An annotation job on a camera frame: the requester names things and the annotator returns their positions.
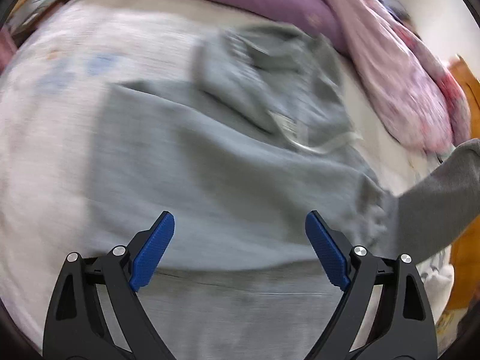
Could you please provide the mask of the grey zip hoodie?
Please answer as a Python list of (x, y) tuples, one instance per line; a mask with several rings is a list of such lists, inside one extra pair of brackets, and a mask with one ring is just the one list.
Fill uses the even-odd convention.
[(422, 261), (479, 214), (479, 142), (400, 196), (354, 148), (337, 53), (278, 24), (214, 33), (189, 80), (123, 80), (91, 149), (97, 242), (171, 212), (143, 304), (178, 359), (303, 359), (341, 293), (304, 231), (310, 211), (374, 254)]

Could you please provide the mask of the purple floral quilt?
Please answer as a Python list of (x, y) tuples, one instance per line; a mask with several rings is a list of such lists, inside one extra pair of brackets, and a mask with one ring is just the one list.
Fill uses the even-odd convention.
[(470, 138), (467, 98), (453, 75), (381, 0), (208, 0), (324, 35), (349, 56), (387, 131), (442, 153)]

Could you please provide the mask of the folded white garment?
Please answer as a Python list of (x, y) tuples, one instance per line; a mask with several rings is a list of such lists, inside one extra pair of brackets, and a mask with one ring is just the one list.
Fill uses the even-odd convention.
[(438, 320), (445, 310), (454, 285), (455, 269), (450, 262), (451, 252), (452, 248), (448, 246), (416, 265), (434, 320)]

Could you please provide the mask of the white floral bed sheet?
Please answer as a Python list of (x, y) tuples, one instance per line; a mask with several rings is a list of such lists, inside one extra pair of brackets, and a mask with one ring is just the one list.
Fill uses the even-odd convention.
[(107, 87), (185, 79), (202, 38), (262, 23), (202, 0), (75, 0), (20, 48), (1, 76), (1, 300), (35, 346), (66, 255), (119, 244), (99, 244), (90, 219)]

